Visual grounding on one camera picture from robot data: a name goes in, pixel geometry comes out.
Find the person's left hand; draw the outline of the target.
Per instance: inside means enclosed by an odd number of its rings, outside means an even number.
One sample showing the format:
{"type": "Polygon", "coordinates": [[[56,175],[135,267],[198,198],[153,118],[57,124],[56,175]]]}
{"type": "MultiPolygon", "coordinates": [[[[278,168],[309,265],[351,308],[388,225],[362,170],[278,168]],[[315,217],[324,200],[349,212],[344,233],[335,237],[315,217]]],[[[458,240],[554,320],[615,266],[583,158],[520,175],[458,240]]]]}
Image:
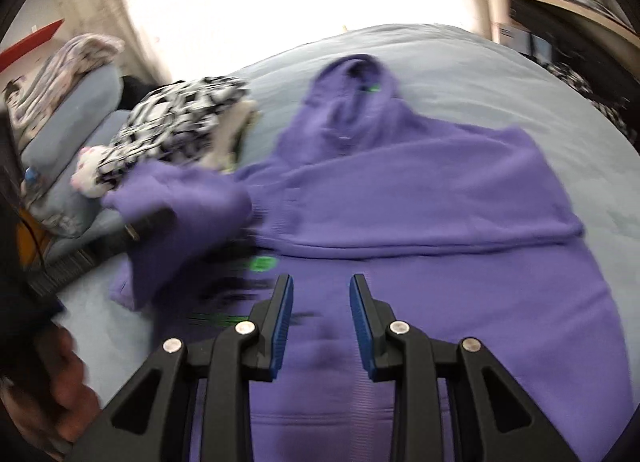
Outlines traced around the person's left hand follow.
{"type": "Polygon", "coordinates": [[[43,336],[43,349],[53,358],[47,367],[49,395],[62,408],[43,411],[37,400],[14,383],[1,383],[1,402],[17,431],[32,446],[48,448],[56,442],[73,444],[101,412],[96,392],[86,384],[86,366],[75,352],[75,341],[65,327],[52,325],[43,336]]]}

